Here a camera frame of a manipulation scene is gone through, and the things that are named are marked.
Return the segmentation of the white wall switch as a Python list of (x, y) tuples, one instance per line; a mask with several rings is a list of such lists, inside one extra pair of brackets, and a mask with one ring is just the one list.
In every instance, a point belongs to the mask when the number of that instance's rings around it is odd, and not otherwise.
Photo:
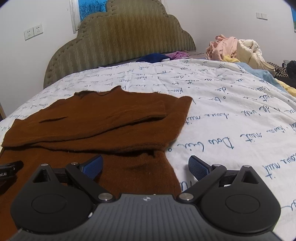
[(267, 14), (256, 12), (256, 18), (261, 20), (268, 20)]

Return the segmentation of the navy blue garment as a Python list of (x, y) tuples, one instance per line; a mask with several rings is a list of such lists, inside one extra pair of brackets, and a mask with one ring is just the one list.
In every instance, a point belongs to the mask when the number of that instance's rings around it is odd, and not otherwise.
[(143, 57), (140, 57), (139, 59), (137, 59), (137, 62), (158, 63), (158, 62), (170, 61), (170, 60), (171, 58), (164, 54), (152, 53), (152, 54), (148, 54)]

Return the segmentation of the pink clothes pile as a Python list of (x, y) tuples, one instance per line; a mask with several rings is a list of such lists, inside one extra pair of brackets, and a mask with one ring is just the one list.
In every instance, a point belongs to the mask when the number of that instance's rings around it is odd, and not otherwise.
[(225, 56), (236, 58), (237, 43), (238, 39), (236, 37), (216, 36), (215, 41), (211, 41), (206, 49), (207, 59), (222, 61)]

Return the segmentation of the purple garment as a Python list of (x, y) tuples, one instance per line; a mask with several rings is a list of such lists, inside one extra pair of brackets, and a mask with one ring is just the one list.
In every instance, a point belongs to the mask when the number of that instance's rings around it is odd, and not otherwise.
[(166, 54), (168, 58), (171, 60), (178, 60), (178, 59), (188, 59), (190, 58), (189, 54), (184, 51), (175, 51), (173, 53)]

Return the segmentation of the white script-print quilt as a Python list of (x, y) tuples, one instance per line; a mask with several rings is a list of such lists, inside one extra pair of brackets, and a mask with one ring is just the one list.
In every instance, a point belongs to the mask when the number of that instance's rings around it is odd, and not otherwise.
[(68, 75), (1, 122), (4, 136), (24, 119), (82, 90), (158, 92), (190, 96), (192, 104), (177, 140), (166, 150), (182, 190), (195, 183), (190, 156), (229, 169), (251, 165), (281, 206), (275, 233), (295, 238), (295, 98), (233, 64), (210, 60), (126, 63)]

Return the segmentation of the blue framed wall picture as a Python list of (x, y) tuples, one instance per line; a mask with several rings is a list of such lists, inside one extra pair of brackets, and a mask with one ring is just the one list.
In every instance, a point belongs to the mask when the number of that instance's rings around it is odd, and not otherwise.
[(107, 0), (69, 0), (73, 33), (77, 33), (81, 22), (97, 12), (106, 12)]

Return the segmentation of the brown knit sweater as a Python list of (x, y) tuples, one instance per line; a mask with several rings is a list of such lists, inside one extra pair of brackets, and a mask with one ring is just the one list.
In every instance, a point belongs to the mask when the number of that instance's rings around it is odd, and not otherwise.
[(21, 160), (16, 182), (1, 196), (1, 240), (16, 227), (10, 206), (40, 164), (61, 168), (70, 162), (103, 157), (96, 183), (114, 196), (121, 193), (181, 192), (165, 150), (178, 137), (191, 105), (188, 96), (110, 91), (81, 91), (60, 99), (6, 132), (1, 163)]

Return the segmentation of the light blue blanket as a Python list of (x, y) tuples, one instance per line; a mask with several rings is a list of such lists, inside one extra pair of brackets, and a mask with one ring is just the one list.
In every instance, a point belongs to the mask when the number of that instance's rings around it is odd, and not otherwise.
[(272, 84), (279, 90), (287, 93), (287, 91), (275, 80), (275, 78), (269, 73), (267, 70), (262, 70), (262, 69), (253, 69), (251, 68), (248, 64), (243, 63), (243, 62), (236, 62), (238, 66), (242, 67), (245, 69), (248, 73), (261, 78), (262, 80), (268, 82), (269, 84)]

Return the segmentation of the olive upholstered headboard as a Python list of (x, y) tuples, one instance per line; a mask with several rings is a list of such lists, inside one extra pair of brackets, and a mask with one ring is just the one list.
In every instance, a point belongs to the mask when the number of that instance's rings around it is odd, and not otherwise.
[(108, 1), (106, 9), (88, 15), (77, 37), (55, 52), (46, 69), (44, 88), (72, 73), (151, 53), (196, 49), (192, 36), (160, 1)]

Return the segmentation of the white double wall socket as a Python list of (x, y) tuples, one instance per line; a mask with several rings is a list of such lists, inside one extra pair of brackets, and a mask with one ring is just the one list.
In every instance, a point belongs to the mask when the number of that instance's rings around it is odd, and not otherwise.
[(35, 27), (25, 30), (23, 33), (24, 33), (25, 41), (29, 40), (30, 38), (36, 37), (36, 36), (41, 35), (43, 33), (43, 25), (39, 24)]

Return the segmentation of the yellow garment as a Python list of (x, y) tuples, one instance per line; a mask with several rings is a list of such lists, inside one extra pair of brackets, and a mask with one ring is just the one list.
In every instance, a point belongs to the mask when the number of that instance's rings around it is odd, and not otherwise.
[(232, 58), (230, 55), (225, 55), (222, 59), (224, 62), (237, 63), (240, 62), (237, 58)]

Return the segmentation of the cream puffy jacket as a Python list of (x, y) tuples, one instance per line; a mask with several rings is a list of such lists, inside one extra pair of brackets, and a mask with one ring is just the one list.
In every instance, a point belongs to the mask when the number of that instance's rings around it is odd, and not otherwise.
[(266, 70), (275, 76), (275, 68), (265, 61), (259, 44), (253, 39), (238, 40), (236, 57), (240, 62), (248, 64), (253, 69)]

